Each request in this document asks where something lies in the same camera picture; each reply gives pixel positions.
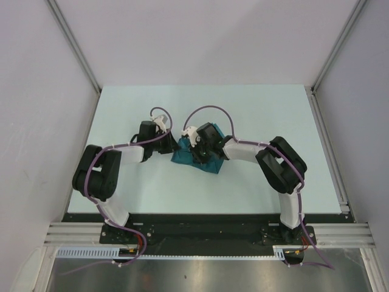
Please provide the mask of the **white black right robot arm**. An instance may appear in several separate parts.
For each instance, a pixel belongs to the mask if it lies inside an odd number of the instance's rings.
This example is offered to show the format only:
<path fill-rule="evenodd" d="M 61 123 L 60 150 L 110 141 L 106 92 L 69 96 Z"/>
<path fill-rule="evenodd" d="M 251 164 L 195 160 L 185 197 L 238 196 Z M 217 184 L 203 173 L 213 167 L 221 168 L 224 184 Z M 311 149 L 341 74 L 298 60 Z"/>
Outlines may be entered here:
<path fill-rule="evenodd" d="M 301 189 L 305 186 L 308 167 L 291 145 L 280 136 L 268 143 L 243 141 L 234 136 L 222 136 L 212 123 L 187 127 L 182 136 L 189 139 L 194 161 L 201 164 L 211 157 L 240 160 L 258 164 L 269 185 L 280 200 L 280 236 L 287 244 L 302 237 L 304 213 Z"/>

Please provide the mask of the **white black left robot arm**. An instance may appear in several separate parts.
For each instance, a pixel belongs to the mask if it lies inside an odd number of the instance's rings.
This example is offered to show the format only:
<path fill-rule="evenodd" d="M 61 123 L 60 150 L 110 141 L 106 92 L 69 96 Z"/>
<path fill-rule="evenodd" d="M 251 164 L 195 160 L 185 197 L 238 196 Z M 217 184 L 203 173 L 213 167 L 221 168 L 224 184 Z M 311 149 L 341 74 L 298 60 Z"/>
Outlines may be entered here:
<path fill-rule="evenodd" d="M 72 178 L 73 189 L 97 206 L 105 222 L 114 226 L 112 234 L 121 243 L 133 239 L 134 228 L 127 224 L 129 212 L 116 194 L 120 168 L 146 162 L 154 152 L 170 154 L 178 149 L 167 120 L 163 114 L 141 122 L 139 132 L 126 144 L 106 148 L 88 145 Z"/>

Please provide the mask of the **teal cloth napkin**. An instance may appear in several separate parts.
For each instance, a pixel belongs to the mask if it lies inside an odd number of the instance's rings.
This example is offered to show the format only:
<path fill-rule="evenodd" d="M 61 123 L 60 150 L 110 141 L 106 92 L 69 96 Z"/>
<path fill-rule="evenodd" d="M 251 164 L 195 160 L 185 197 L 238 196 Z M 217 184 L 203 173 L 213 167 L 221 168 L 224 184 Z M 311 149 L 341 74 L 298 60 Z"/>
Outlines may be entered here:
<path fill-rule="evenodd" d="M 181 131 L 177 142 L 179 148 L 174 151 L 171 162 L 218 174 L 224 160 L 218 157 L 214 146 L 223 138 L 224 134 L 215 123 L 186 127 Z"/>

